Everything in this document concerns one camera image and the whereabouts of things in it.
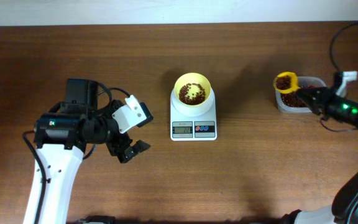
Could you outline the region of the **red beans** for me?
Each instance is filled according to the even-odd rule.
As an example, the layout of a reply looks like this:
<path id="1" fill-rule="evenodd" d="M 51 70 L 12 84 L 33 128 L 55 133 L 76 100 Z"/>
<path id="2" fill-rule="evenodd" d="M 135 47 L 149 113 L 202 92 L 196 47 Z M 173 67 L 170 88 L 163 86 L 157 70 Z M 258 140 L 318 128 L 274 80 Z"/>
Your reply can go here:
<path id="1" fill-rule="evenodd" d="M 291 77 L 288 75 L 278 77 L 278 80 L 275 83 L 279 90 L 286 90 L 291 86 Z M 295 92 L 287 94 L 280 93 L 280 98 L 286 106 L 294 108 L 307 107 L 307 105 L 301 99 L 299 99 Z"/>

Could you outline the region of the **orange measuring scoop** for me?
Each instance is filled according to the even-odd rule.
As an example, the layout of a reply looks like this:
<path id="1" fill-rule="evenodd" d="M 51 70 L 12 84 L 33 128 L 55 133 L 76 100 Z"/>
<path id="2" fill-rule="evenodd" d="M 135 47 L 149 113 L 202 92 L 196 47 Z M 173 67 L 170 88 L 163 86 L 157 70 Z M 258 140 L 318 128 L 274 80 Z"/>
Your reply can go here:
<path id="1" fill-rule="evenodd" d="M 300 89 L 298 86 L 298 77 L 293 72 L 278 74 L 273 81 L 273 87 L 281 94 L 293 93 Z"/>

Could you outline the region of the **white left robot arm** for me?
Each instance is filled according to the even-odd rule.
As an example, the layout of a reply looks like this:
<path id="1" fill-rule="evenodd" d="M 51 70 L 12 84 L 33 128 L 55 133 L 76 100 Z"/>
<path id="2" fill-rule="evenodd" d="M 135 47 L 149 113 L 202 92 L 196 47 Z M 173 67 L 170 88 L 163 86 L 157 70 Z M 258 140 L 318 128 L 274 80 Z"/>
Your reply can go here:
<path id="1" fill-rule="evenodd" d="M 109 101 L 98 106 L 99 95 Z M 34 159 L 35 169 L 24 223 L 65 223 L 76 173 L 89 158 L 87 145 L 105 144 L 121 164 L 150 148 L 133 142 L 128 130 L 153 120 L 145 103 L 133 95 L 124 101 L 111 98 L 111 89 L 94 80 L 70 78 L 65 99 L 54 105 L 35 123 L 34 140 L 22 137 Z"/>

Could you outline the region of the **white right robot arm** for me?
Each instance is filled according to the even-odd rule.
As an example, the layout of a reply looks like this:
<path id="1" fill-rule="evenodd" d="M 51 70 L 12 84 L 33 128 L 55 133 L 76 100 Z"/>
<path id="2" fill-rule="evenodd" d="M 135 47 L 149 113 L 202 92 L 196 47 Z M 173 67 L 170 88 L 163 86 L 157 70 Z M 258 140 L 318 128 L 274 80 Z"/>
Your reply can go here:
<path id="1" fill-rule="evenodd" d="M 323 120 L 349 124 L 358 132 L 358 102 L 327 88 L 300 90 L 298 95 Z M 280 223 L 358 223 L 358 171 L 340 188 L 331 205 L 312 211 L 295 210 L 284 215 Z"/>

